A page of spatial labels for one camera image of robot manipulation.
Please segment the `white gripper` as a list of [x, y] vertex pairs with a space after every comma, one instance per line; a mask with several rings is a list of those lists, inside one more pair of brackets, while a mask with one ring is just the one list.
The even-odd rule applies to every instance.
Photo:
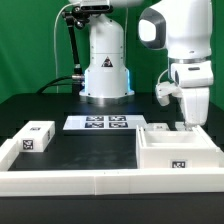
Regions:
[[185, 120], [185, 129], [203, 126], [208, 116], [210, 86], [213, 84], [211, 62], [172, 63], [170, 77], [178, 87], [176, 97]]

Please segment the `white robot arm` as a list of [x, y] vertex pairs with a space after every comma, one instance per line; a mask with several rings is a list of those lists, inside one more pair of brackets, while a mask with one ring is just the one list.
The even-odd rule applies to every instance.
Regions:
[[157, 66], [148, 50], [166, 52], [168, 80], [157, 100], [178, 99], [184, 122], [203, 125], [208, 116], [211, 68], [211, 0], [69, 0], [89, 22], [90, 59], [82, 99], [105, 103], [134, 94], [135, 75]]

